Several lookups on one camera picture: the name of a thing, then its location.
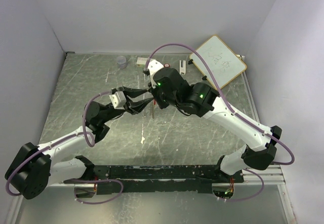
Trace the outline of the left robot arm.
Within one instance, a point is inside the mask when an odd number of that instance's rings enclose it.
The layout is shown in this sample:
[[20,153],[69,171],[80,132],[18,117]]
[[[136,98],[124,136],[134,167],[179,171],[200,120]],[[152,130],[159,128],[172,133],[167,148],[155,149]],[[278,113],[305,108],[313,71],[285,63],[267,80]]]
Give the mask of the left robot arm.
[[152,98],[133,102],[133,98],[147,93],[146,88],[114,88],[91,98],[85,105],[79,128],[47,143],[23,145],[8,168],[6,192],[13,197],[32,199],[46,187],[63,181],[97,185],[94,164],[84,156],[69,161],[64,158],[85,146],[93,148],[105,138],[110,128],[106,122],[124,113],[139,114]]

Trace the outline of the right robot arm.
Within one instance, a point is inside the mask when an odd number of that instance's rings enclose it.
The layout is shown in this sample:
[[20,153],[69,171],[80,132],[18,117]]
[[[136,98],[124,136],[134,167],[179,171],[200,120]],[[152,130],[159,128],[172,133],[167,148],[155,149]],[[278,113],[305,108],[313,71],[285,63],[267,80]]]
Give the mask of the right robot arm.
[[239,111],[231,112],[219,93],[203,82],[190,85],[180,73],[170,67],[148,67],[151,78],[151,94],[161,109],[176,107],[181,113],[196,115],[217,123],[239,137],[245,145],[232,154],[222,156],[215,169],[215,178],[220,182],[228,181],[236,172],[247,167],[266,170],[272,164],[277,148],[272,136],[280,136],[277,126],[260,125],[261,132],[251,125],[252,118]]

